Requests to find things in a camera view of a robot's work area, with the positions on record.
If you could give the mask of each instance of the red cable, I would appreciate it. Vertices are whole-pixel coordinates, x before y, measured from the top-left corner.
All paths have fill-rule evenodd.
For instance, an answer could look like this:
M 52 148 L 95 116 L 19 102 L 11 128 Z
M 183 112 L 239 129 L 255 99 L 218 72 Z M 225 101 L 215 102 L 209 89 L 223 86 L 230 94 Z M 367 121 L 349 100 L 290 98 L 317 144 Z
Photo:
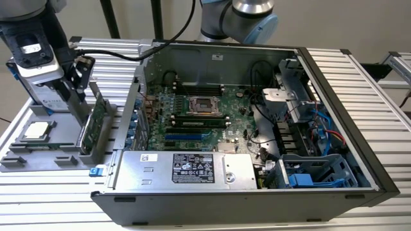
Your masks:
M 291 115 L 291 112 L 301 106 L 301 104 L 298 104 L 287 113 L 287 115 L 285 116 L 285 122 L 287 121 L 289 119 L 289 115 Z
M 338 137 L 341 137 L 341 139 L 343 140 L 343 145 L 346 145 L 345 137 L 337 131 L 326 130 L 326 132 L 330 132 L 330 133 L 335 134 Z

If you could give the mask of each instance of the cpu socket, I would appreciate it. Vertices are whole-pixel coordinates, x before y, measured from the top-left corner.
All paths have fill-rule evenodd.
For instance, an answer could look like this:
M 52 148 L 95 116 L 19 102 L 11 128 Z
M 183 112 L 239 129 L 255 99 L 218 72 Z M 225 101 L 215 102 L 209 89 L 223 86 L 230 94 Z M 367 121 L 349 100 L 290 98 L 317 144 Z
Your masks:
M 187 114 L 199 116 L 222 116 L 219 112 L 219 98 L 218 97 L 190 97 L 190 110 Z

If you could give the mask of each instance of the metal table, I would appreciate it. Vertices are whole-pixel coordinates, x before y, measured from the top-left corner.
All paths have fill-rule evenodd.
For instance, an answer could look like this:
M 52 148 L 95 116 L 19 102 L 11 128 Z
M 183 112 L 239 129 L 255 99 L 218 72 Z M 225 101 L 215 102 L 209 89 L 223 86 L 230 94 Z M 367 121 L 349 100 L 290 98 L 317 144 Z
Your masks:
M 149 45 L 150 41 L 142 43 L 139 40 L 112 40 L 112 39 L 82 39 L 79 47 L 84 49 L 111 49 L 130 56 L 138 56 L 139 46 Z M 350 57 L 338 54 L 339 50 L 310 50 L 315 58 L 318 52 L 329 52 L 329 56 L 335 61 L 342 61 L 346 65 L 354 61 Z M 134 77 L 134 62 L 120 60 L 119 58 L 95 55 L 98 58 L 94 77 L 99 79 L 102 93 L 111 103 L 118 104 L 118 118 L 122 116 L 122 105 L 127 97 L 127 89 Z M 325 56 L 317 59 L 318 65 L 322 63 Z M 333 71 L 335 67 L 321 67 L 326 71 Z M 343 81 L 337 82 L 337 88 L 345 90 L 346 87 L 338 86 Z M 363 92 L 374 89 L 371 85 L 362 87 Z M 24 105 L 10 128 L 0 138 L 0 143 L 10 139 L 14 131 L 19 130 L 20 121 L 27 118 L 30 113 Z M 379 124 L 386 115 L 377 120 L 361 118 L 358 112 L 353 110 L 351 116 L 358 116 L 355 121 L 367 128 L 370 124 Z M 95 191 L 103 185 L 104 178 L 90 178 L 87 170 L 76 171 L 44 171 L 44 172 L 22 172 L 0 173 L 0 226 L 2 230 L 327 230 L 327 231 L 351 231 L 351 230 L 411 230 L 411 151 L 410 133 L 405 137 L 391 138 L 390 142 L 381 142 L 379 137 L 370 133 L 367 140 L 373 140 L 379 149 L 378 157 L 386 167 L 387 172 L 401 189 L 401 195 L 390 199 L 375 207 L 361 207 L 350 210 L 330 222 L 289 223 L 289 224 L 239 224 L 239 225 L 203 225 L 203 226 L 167 226 L 167 227 L 122 227 L 116 225 L 110 217 L 103 213 L 100 208 L 90 199 L 90 191 Z

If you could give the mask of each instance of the white sticker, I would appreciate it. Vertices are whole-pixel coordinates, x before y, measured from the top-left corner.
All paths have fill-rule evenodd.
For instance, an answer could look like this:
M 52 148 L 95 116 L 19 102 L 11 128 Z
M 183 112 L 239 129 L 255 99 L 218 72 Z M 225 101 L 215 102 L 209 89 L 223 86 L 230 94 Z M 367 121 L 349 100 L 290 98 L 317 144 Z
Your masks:
M 225 55 L 222 55 L 222 54 L 214 54 L 214 55 L 211 56 L 211 59 L 213 59 L 213 60 L 218 60 L 218 61 L 223 61 L 223 58 L 225 58 Z
M 154 162 L 158 159 L 158 154 L 142 154 L 140 162 Z

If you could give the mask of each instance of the blue latch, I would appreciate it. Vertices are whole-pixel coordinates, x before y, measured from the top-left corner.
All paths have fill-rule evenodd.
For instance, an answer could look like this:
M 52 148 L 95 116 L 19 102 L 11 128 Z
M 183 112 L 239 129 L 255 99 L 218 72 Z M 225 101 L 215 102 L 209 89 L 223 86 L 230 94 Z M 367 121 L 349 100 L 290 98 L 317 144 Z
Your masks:
M 102 177 L 103 176 L 103 168 L 94 167 L 90 169 L 88 176 L 90 177 Z

